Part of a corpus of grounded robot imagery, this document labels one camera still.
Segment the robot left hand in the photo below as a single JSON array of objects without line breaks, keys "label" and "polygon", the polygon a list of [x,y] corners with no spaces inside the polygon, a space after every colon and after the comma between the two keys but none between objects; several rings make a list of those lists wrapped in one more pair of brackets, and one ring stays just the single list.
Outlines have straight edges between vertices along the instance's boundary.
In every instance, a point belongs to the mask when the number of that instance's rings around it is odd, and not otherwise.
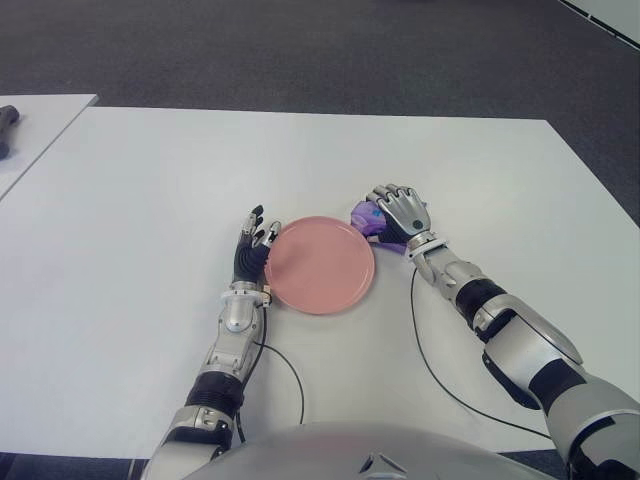
[{"label": "robot left hand", "polygon": [[281,229],[279,221],[261,229],[263,213],[263,206],[257,205],[242,225],[234,254],[233,283],[257,283],[262,276],[272,245]]}]

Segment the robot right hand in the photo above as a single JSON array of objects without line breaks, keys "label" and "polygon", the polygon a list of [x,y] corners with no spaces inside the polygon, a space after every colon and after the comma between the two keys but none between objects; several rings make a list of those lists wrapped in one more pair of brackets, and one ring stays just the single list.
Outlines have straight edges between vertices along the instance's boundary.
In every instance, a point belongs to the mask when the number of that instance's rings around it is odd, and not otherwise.
[{"label": "robot right hand", "polygon": [[382,212],[385,228],[378,234],[382,243],[406,244],[413,237],[428,232],[431,219],[417,192],[407,186],[379,185],[367,194]]}]

